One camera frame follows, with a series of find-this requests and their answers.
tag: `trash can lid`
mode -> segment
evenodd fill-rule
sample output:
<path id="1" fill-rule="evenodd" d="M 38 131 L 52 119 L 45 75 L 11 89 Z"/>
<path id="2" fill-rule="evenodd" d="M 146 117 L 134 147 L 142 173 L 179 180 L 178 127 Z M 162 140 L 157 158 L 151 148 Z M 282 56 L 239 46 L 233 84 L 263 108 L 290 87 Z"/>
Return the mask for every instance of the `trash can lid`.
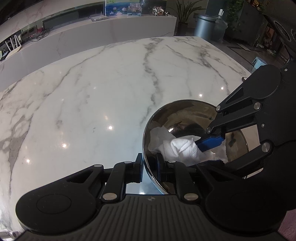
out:
<path id="1" fill-rule="evenodd" d="M 217 20 L 216 17 L 205 15 L 205 14 L 199 14 L 198 18 L 203 19 L 203 20 L 213 21 L 213 22 L 215 22 Z"/>

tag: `plant pot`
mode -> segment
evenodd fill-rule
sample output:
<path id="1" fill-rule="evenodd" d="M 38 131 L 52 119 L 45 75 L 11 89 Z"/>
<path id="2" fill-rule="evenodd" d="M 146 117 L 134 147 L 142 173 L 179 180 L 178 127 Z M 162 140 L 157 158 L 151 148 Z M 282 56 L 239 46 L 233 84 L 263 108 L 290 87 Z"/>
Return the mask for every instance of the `plant pot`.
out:
<path id="1" fill-rule="evenodd" d="M 177 27 L 177 36 L 185 36 L 186 35 L 186 30 L 188 27 L 188 23 L 178 23 L 178 27 Z"/>

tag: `ribbed black surface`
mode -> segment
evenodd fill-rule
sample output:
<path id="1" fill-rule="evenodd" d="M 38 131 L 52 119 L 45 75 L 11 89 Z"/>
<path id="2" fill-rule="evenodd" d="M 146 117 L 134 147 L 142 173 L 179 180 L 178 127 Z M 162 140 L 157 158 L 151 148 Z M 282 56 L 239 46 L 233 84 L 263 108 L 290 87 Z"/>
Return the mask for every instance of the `ribbed black surface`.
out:
<path id="1" fill-rule="evenodd" d="M 17 241 L 247 241 L 285 240 L 278 233 L 261 237 L 228 234 L 210 223 L 196 205 L 184 204 L 174 195 L 126 195 L 106 204 L 87 226 L 60 236 L 25 232 Z"/>

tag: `dark cabinet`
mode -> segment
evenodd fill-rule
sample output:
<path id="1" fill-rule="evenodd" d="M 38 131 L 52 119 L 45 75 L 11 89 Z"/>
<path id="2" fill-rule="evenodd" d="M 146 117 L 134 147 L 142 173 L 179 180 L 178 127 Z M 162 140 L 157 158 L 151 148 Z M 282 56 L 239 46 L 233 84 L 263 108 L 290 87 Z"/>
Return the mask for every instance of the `dark cabinet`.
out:
<path id="1" fill-rule="evenodd" d="M 232 39 L 243 40 L 253 46 L 263 19 L 261 12 L 245 1 L 239 16 L 239 25 L 235 30 L 228 28 L 225 33 Z"/>

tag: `picture of water lilies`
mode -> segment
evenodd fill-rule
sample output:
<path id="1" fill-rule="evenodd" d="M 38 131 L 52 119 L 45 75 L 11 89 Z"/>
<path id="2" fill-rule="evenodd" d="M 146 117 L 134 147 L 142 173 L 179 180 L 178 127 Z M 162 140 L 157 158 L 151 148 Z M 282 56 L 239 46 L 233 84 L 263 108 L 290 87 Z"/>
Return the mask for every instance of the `picture of water lilies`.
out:
<path id="1" fill-rule="evenodd" d="M 117 16 L 128 13 L 128 7 L 130 4 L 139 3 L 139 0 L 128 0 L 122 2 L 122 0 L 106 0 L 106 16 Z"/>

